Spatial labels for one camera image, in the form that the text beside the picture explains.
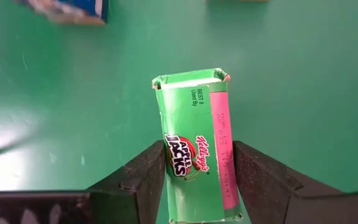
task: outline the apple jacks box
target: apple jacks box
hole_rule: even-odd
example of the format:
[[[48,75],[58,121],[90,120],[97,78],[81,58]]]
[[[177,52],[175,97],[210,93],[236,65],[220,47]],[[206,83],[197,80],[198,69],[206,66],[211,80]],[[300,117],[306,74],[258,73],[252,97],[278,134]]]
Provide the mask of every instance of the apple jacks box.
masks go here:
[[[167,157],[172,223],[241,218],[227,102],[220,68],[153,79]]]

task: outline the blurry box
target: blurry box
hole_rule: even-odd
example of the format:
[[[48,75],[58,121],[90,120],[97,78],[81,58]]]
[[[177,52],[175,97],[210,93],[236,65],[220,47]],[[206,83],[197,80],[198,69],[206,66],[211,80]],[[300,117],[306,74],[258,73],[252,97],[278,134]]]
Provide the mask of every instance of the blurry box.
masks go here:
[[[15,0],[51,21],[64,24],[103,25],[108,0]]]

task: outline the kellogg's logo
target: kellogg's logo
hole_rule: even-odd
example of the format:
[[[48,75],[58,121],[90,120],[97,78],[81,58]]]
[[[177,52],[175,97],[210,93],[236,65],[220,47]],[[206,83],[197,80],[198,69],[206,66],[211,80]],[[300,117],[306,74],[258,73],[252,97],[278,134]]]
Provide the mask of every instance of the kellogg's logo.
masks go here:
[[[203,172],[209,170],[206,163],[206,157],[209,156],[209,145],[204,136],[196,136],[198,154],[194,145],[187,138],[166,134],[165,140],[168,144],[169,163],[175,176],[186,176],[191,171],[191,166]]]

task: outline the green backdrop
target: green backdrop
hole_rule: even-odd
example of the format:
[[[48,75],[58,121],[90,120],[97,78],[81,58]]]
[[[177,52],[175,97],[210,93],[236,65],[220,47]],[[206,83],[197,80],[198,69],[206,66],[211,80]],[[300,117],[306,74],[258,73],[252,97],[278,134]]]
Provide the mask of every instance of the green backdrop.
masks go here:
[[[0,0],[0,190],[90,186],[162,138],[151,79],[213,67],[234,139],[358,190],[355,0],[112,0],[105,27]]]

